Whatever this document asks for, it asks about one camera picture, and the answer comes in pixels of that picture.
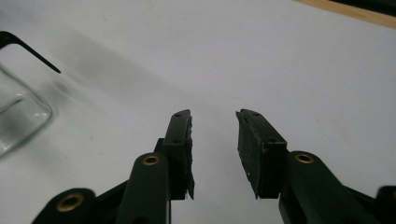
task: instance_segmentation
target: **white table surface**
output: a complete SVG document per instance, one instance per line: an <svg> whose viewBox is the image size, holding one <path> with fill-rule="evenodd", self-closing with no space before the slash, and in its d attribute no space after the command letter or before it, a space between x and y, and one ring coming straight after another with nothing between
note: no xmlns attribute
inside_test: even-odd
<svg viewBox="0 0 396 224"><path fill-rule="evenodd" d="M241 108L353 189L374 197L396 185L396 30L290 0L0 5L0 30L62 70L1 50L54 117L0 159L0 223L30 223L66 189L118 185L186 108L195 200L172 203L173 223L282 223L277 200L255 200L239 160Z"/></svg>

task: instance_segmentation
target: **white surface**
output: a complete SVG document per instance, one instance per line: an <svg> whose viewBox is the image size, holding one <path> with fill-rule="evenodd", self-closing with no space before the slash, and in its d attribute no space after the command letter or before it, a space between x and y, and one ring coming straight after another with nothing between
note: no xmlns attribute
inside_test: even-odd
<svg viewBox="0 0 396 224"><path fill-rule="evenodd" d="M186 108L196 199L173 203L173 223L282 223L243 172L241 108L353 189L396 185L396 30L289 0L2 0L0 30L62 70L0 52L55 109L0 159L0 223L31 222L66 189L118 185Z"/></svg>

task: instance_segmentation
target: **wooden edge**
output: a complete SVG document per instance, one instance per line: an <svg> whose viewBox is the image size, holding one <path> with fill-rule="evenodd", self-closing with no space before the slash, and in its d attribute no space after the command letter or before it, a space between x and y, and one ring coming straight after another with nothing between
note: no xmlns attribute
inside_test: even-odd
<svg viewBox="0 0 396 224"><path fill-rule="evenodd" d="M396 29L396 17L373 12L359 7L352 7L329 0L295 0L313 7L320 7L336 13L344 14L359 20L372 22Z"/></svg>

